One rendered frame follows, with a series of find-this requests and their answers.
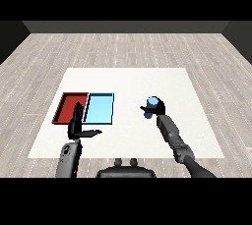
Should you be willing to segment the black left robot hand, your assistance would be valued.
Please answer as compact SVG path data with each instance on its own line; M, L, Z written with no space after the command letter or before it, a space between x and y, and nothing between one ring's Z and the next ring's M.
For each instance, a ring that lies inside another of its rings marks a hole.
M84 114L84 106L77 102L73 110L73 117L68 124L68 138L70 140L78 140L80 138L92 138L101 134L101 130L82 130L82 119Z

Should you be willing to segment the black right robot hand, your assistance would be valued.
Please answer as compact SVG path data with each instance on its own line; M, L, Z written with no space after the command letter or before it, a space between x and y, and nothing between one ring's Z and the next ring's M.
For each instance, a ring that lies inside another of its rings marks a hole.
M161 99L159 99L158 97L156 97L156 96L154 96L154 97L158 100L157 107L155 109L147 108L147 106L146 107L141 106L141 109L144 112L156 114L157 116L164 115L165 114L164 102Z

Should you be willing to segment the small blue can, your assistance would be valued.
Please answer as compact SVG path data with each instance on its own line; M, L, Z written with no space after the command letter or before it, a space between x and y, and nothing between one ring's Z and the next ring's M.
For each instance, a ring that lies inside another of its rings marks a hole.
M157 107L158 100L155 97L149 97L147 99L147 108L155 109ZM153 114L152 113L144 113L146 119L151 119Z

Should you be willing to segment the red shallow open box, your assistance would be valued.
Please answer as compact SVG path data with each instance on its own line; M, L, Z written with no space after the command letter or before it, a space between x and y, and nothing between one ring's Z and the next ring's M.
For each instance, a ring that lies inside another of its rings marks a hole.
M85 107L88 95L87 92L64 92L55 111L52 124L67 125L73 117L76 103L80 102Z

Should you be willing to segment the light blue shallow open box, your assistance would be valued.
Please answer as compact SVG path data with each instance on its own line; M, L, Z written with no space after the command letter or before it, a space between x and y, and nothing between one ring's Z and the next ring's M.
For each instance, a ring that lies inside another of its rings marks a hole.
M111 125L114 94L112 92L92 92L89 94L83 117L84 125Z

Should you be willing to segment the dark grey robot body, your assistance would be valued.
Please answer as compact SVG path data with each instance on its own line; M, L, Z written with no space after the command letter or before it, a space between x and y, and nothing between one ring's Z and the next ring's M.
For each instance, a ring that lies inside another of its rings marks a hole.
M97 178L155 178L156 174L151 169L146 169L138 165L136 158L130 159L129 166L122 165L122 159L116 158L114 165L106 169L99 170Z

